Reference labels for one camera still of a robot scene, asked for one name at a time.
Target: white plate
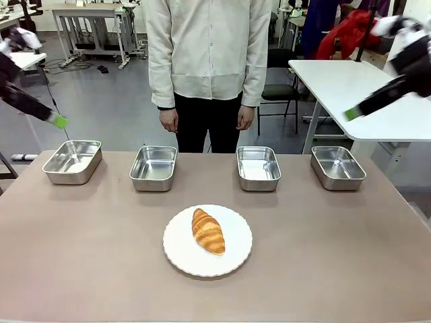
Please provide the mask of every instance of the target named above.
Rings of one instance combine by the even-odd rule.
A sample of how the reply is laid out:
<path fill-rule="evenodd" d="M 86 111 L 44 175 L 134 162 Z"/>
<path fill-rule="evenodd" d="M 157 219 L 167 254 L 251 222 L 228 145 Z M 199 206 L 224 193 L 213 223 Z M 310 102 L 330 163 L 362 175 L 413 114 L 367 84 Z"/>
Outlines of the white plate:
<path fill-rule="evenodd" d="M 196 209 L 203 209 L 222 227 L 226 251 L 222 256 L 203 249 L 193 237 L 191 222 Z M 180 270 L 195 276 L 222 276 L 237 269 L 251 252 L 250 227 L 237 212 L 219 205 L 197 205 L 170 220 L 163 235 L 164 253 Z"/>

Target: jacket sleeve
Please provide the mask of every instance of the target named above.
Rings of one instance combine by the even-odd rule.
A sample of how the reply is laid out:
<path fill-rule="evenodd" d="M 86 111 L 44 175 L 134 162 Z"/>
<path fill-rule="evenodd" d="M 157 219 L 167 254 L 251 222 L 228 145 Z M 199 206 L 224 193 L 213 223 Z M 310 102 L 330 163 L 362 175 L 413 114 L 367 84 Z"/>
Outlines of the jacket sleeve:
<path fill-rule="evenodd" d="M 172 84 L 171 17 L 168 0 L 147 0 L 148 75 L 152 102 L 162 108 L 175 107 Z"/>
<path fill-rule="evenodd" d="M 265 86 L 268 59 L 268 28 L 271 0 L 251 0 L 246 77 L 242 87 L 242 105 L 258 106 Z"/>

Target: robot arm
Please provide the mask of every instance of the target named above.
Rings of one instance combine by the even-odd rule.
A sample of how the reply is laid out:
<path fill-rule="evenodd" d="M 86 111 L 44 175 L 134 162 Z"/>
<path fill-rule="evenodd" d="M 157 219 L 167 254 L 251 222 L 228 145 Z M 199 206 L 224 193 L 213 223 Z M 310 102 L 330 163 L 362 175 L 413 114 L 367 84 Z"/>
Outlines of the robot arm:
<path fill-rule="evenodd" d="M 10 59 L 12 48 L 39 49 L 41 47 L 36 35 L 25 29 L 14 28 L 9 37 L 0 43 L 0 98 L 15 109 L 32 115 L 42 121 L 52 123 L 64 129 L 67 119 L 40 103 L 36 98 L 13 85 L 13 81 L 21 71 Z"/>
<path fill-rule="evenodd" d="M 372 33 L 375 36 L 401 36 L 403 49 L 390 60 L 398 78 L 378 89 L 356 107 L 345 112 L 348 120 L 368 116 L 408 93 L 426 98 L 431 96 L 431 37 L 428 27 L 402 16 L 380 19 Z"/>

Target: plate rim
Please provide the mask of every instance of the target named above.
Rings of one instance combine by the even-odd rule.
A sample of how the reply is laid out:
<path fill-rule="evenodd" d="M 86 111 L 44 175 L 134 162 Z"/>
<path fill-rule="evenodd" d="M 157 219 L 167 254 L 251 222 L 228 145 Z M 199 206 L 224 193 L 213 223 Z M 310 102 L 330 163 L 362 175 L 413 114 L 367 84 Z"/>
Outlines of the plate rim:
<path fill-rule="evenodd" d="M 167 229 L 167 227 L 170 225 L 170 222 L 172 222 L 172 220 L 178 215 L 178 214 L 180 214 L 181 212 L 183 212 L 183 211 L 185 211 L 185 210 L 187 210 L 187 209 L 191 209 L 191 208 L 194 208 L 194 207 L 205 207 L 205 206 L 208 206 L 208 205 L 210 205 L 210 206 L 217 206 L 217 207 L 224 207 L 225 209 L 228 209 L 228 210 L 231 210 L 232 212 L 234 212 L 234 213 L 236 213 L 239 217 L 241 217 L 244 221 L 245 221 L 245 223 L 247 224 L 247 227 L 248 227 L 248 230 L 250 231 L 250 237 L 251 237 L 251 244 L 250 244 L 250 250 L 248 251 L 248 254 L 246 255 L 246 257 L 242 260 L 242 262 L 237 266 L 237 267 L 235 267 L 235 268 L 233 268 L 232 270 L 230 270 L 230 271 L 226 271 L 226 272 L 224 272 L 224 273 L 221 273 L 221 274 L 217 274 L 217 275 L 200 275 L 200 274 L 196 274 L 196 273 L 191 273 L 191 272 L 189 272 L 189 271 L 186 271 L 185 269 L 183 269 L 183 268 L 180 268 L 179 266 L 177 266 L 173 261 L 172 261 L 172 259 L 170 259 L 169 258 L 169 256 L 168 256 L 168 254 L 166 253 L 166 250 L 165 250 L 165 248 L 164 248 L 164 237 L 165 237 L 165 234 L 166 234 L 166 229 Z M 163 252 L 164 252 L 164 254 L 165 254 L 165 256 L 167 257 L 167 259 L 169 260 L 169 262 L 171 263 L 171 264 L 173 264 L 177 269 L 179 269 L 180 271 L 182 271 L 182 272 L 184 272 L 184 273 L 186 273 L 186 274 L 189 274 L 189 275 L 192 275 L 192 276 L 196 276 L 196 277 L 221 277 L 221 276 L 224 276 L 224 275 L 227 275 L 227 274 L 229 274 L 229 273 L 231 273 L 232 271 L 235 271 L 236 269 L 238 269 L 238 268 L 240 268 L 243 264 L 244 264 L 244 262 L 246 262 L 246 260 L 249 258 L 249 256 L 250 256 L 250 254 L 251 254 L 251 250 L 253 249 L 253 233 L 252 233 L 252 231 L 251 231 L 251 228 L 250 228 L 250 226 L 248 225 L 248 222 L 247 222 L 247 220 L 240 214 L 240 213 L 238 213 L 238 212 L 236 212 L 236 211 L 234 211 L 234 210 L 232 210 L 232 209 L 230 209 L 230 208 L 228 208 L 228 207 L 225 207 L 225 206 L 223 206 L 223 205 L 217 205 L 217 204 L 201 204 L 201 205 L 193 205 L 193 206 L 191 206 L 191 207 L 186 207 L 185 209 L 183 209 L 182 211 L 179 211 L 176 215 L 174 215 L 174 217 L 172 217 L 172 219 L 168 222 L 168 224 L 166 225 L 166 227 L 164 228 L 164 231 L 163 231 L 163 237 L 162 237 L 162 247 L 163 247 Z"/>

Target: croissant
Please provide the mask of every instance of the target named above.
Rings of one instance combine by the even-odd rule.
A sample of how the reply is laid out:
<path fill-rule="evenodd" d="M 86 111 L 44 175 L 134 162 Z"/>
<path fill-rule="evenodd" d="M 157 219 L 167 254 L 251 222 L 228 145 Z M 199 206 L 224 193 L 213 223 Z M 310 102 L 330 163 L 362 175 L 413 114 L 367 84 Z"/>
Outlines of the croissant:
<path fill-rule="evenodd" d="M 191 222 L 193 237 L 197 243 L 212 254 L 222 255 L 225 251 L 222 228 L 217 220 L 202 209 L 193 213 Z"/>

